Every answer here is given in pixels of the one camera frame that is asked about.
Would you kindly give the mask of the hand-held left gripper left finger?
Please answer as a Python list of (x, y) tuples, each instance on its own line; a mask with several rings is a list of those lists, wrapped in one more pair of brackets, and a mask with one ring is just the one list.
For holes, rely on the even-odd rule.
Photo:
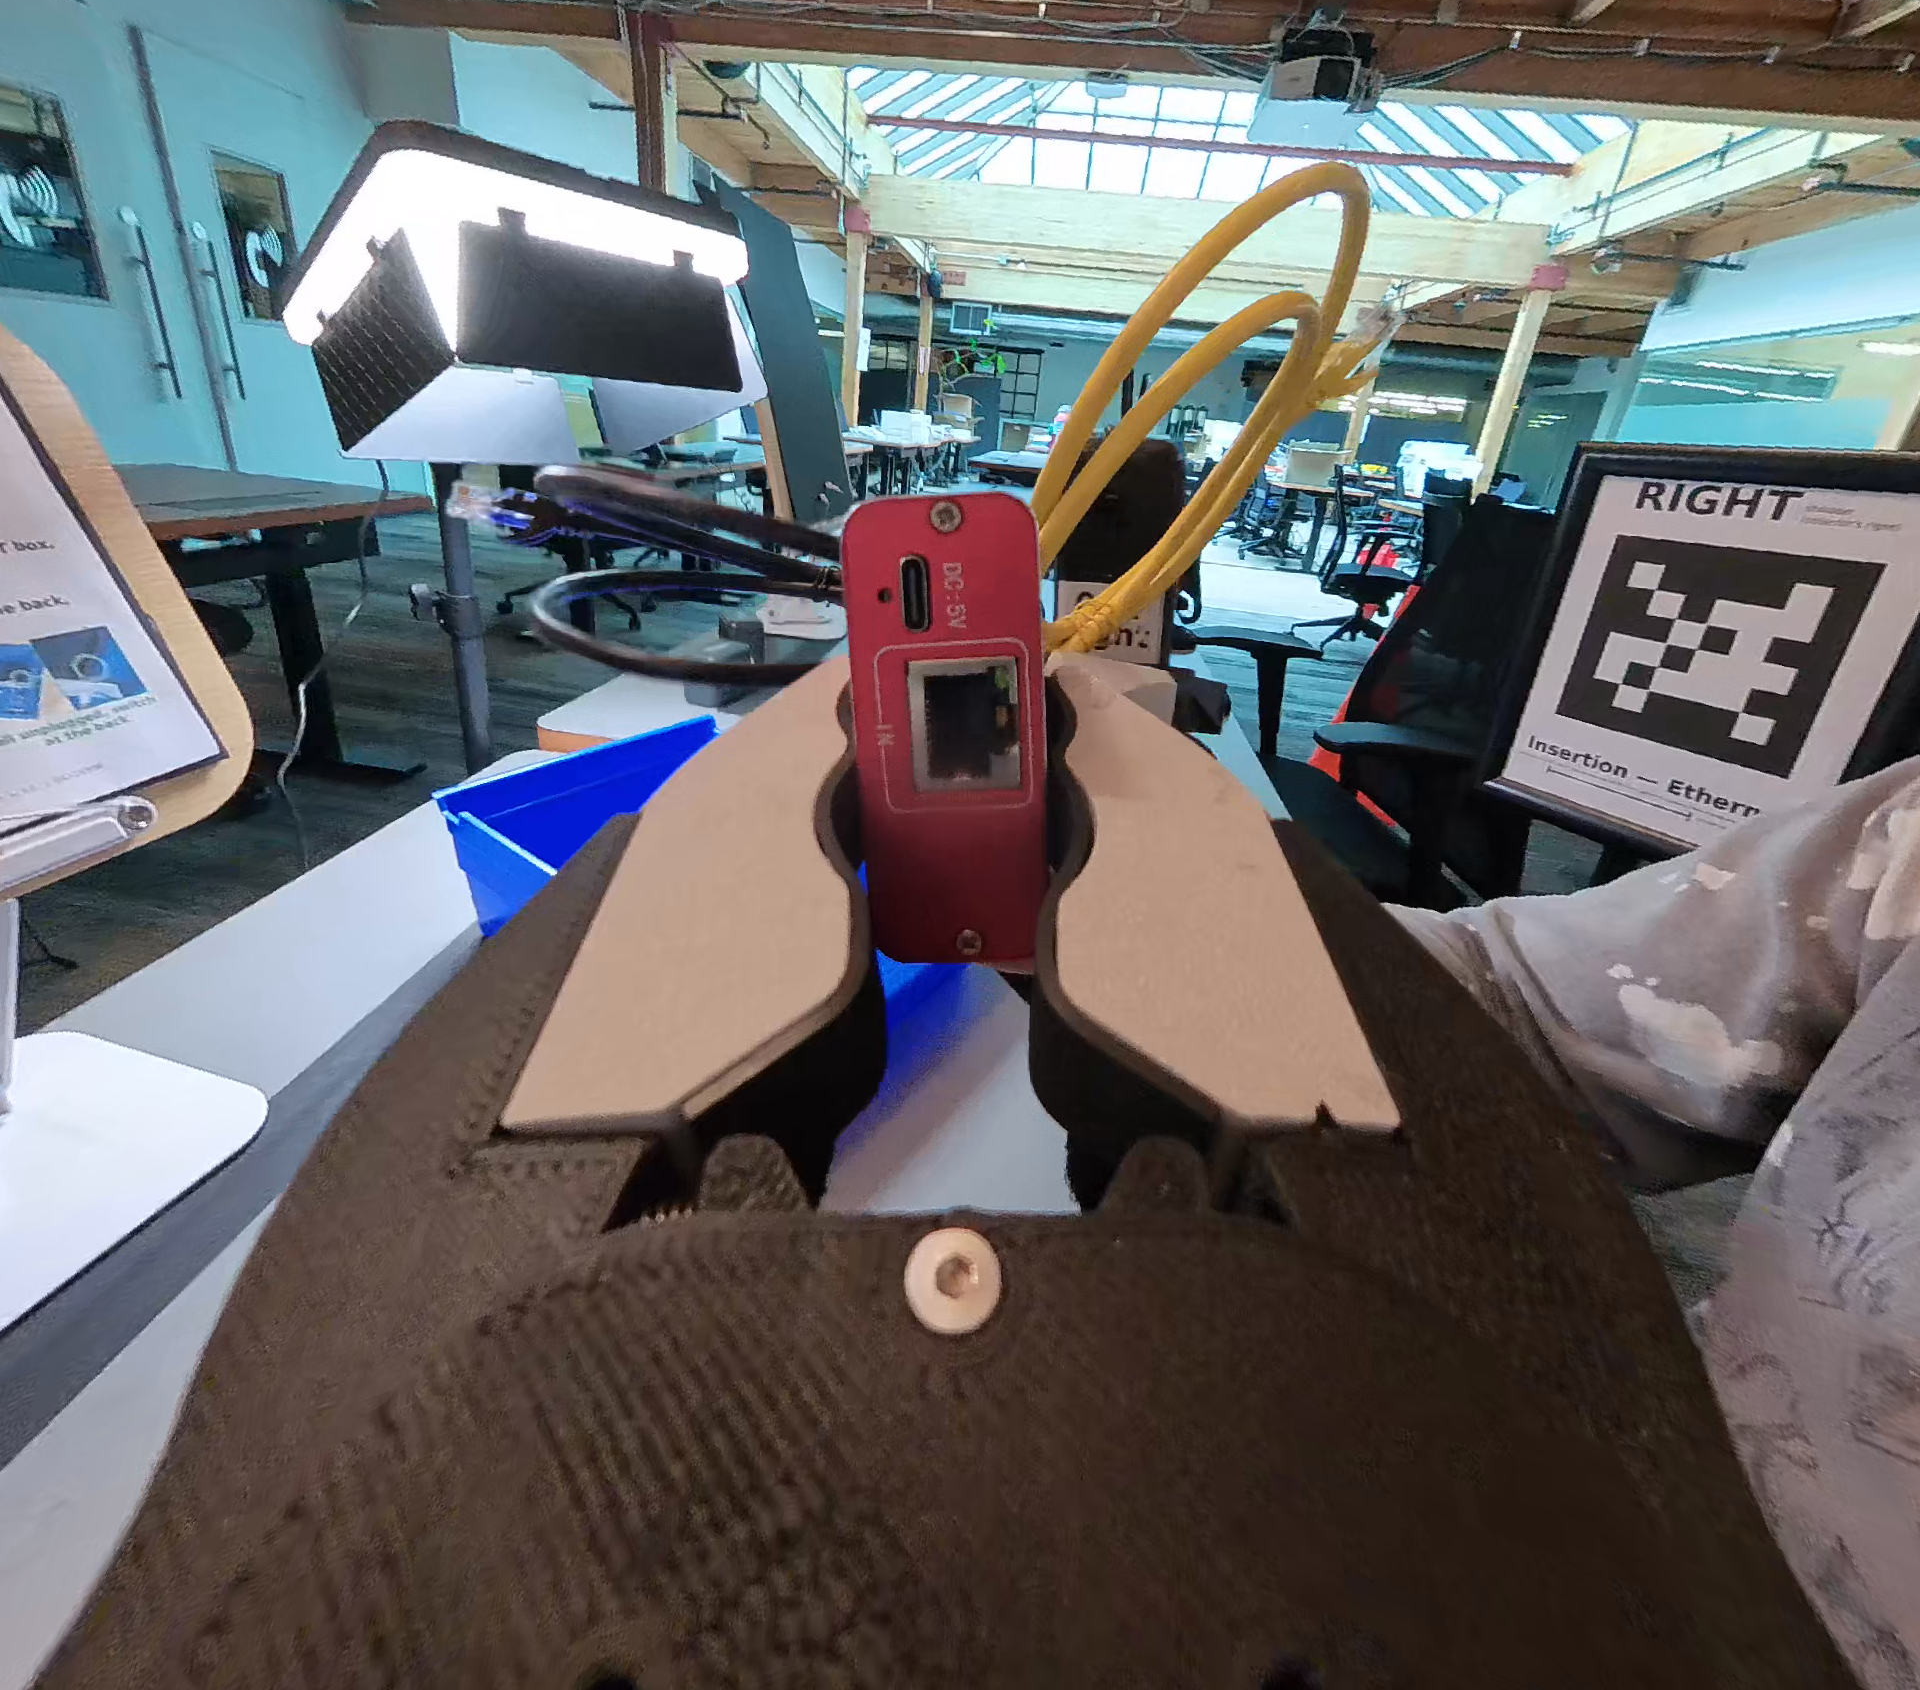
[(648, 1137), (688, 1184), (756, 1136), (824, 1195), (885, 1076), (849, 674), (840, 653), (780, 688), (636, 814), (500, 1108), (506, 1136)]

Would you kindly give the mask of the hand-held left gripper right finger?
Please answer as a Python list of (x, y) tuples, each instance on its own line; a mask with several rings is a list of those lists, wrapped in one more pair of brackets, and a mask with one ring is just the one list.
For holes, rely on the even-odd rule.
[(1034, 931), (1029, 1079), (1095, 1205), (1151, 1140), (1229, 1202), (1271, 1140), (1387, 1148), (1401, 1113), (1274, 819), (1181, 734), (1172, 678), (1045, 664), (1057, 863)]

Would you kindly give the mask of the blue plastic storage bin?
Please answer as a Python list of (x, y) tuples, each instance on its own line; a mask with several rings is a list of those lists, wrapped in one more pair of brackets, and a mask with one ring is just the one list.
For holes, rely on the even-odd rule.
[[(506, 927), (619, 814), (640, 812), (673, 766), (740, 710), (660, 702), (615, 678), (540, 718), (536, 747), (434, 792), (479, 938)], [(965, 1040), (1002, 983), (958, 964), (876, 959), (885, 1017), (885, 1076), (872, 1113), (903, 1101)]]

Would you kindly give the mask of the red metal ethernet switch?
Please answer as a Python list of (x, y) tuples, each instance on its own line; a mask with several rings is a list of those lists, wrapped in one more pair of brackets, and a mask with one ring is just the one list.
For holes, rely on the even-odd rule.
[(838, 565), (876, 947), (1029, 964), (1050, 876), (1034, 514), (1003, 491), (864, 501)]

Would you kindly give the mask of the person's right forearm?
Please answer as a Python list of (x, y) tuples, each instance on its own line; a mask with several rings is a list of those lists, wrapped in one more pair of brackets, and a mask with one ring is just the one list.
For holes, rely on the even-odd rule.
[(1565, 893), (1390, 906), (1630, 1188), (1916, 1203), (1918, 763)]

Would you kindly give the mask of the black red office chair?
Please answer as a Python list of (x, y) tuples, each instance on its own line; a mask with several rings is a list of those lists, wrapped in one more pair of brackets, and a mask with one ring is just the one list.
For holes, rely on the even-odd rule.
[(1285, 789), (1291, 819), (1385, 903), (1452, 909), (1522, 885), (1529, 815), (1480, 775), (1552, 532), (1543, 508), (1474, 500), (1314, 732), (1334, 772)]

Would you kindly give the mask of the black board on stand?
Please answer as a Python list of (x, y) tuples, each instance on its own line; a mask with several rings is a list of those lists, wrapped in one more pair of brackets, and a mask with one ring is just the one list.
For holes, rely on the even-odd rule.
[(772, 514), (836, 527), (854, 506), (846, 431), (796, 237), (725, 178), (708, 174), (695, 185), (701, 204), (731, 216), (748, 251), (738, 295), (764, 376), (753, 412)]

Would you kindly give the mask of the grey light stand pole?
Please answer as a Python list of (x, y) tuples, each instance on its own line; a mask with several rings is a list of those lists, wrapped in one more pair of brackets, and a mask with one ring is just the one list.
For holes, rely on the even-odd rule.
[(407, 589), (412, 614), (435, 621), (449, 653), (452, 691), (465, 773), (494, 760), (492, 695), (485, 661), (485, 624), (476, 591), (472, 521), (456, 508), (462, 468), (456, 461), (427, 463), (441, 548), (437, 587), (415, 582)]

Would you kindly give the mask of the framed checkered marker sign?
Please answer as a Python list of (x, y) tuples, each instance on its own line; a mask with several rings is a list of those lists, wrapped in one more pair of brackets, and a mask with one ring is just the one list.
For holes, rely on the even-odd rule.
[(1634, 860), (1916, 755), (1918, 457), (1587, 443), (1482, 760)]

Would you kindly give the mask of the studio light panel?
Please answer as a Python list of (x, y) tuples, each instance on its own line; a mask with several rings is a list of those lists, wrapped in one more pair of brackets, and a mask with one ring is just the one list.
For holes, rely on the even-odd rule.
[(724, 207), (387, 119), (288, 271), (279, 322), (347, 460), (547, 468), (756, 405), (748, 271)]

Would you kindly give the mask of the wood top office desk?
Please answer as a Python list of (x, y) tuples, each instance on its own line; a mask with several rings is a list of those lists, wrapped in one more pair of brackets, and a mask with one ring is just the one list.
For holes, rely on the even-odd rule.
[(375, 786), (420, 773), (420, 762), (347, 757), (321, 674), (324, 633), (307, 574), (373, 557), (373, 523), (427, 514), (425, 495), (178, 461), (119, 463), (116, 474), (186, 591), (243, 579), (261, 586), (297, 721), (296, 772)]

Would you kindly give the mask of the white stand base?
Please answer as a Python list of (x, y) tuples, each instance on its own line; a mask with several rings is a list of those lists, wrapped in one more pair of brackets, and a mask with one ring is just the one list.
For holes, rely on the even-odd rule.
[(245, 1150), (248, 1081), (81, 1030), (18, 1028), (21, 908), (1, 903), (1, 1327)]

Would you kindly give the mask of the printed instruction sheet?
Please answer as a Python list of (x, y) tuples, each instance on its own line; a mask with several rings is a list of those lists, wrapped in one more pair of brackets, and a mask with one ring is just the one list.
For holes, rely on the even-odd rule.
[(145, 793), (225, 753), (158, 624), (4, 390), (4, 834)]

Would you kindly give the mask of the instruction sheet on board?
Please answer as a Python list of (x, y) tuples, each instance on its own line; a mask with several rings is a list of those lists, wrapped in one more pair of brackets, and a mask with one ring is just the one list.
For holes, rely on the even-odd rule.
[(84, 515), (98, 530), (139, 608), (172, 652), (186, 686), (225, 744), (214, 766), (109, 795), (81, 809), (4, 834), (1, 900), (18, 900), (100, 862), (148, 846), (220, 809), (254, 755), (254, 721), (228, 664), (161, 556), (130, 491), (56, 372), (15, 336), (1, 333), (1, 398), (12, 390), (46, 443)]

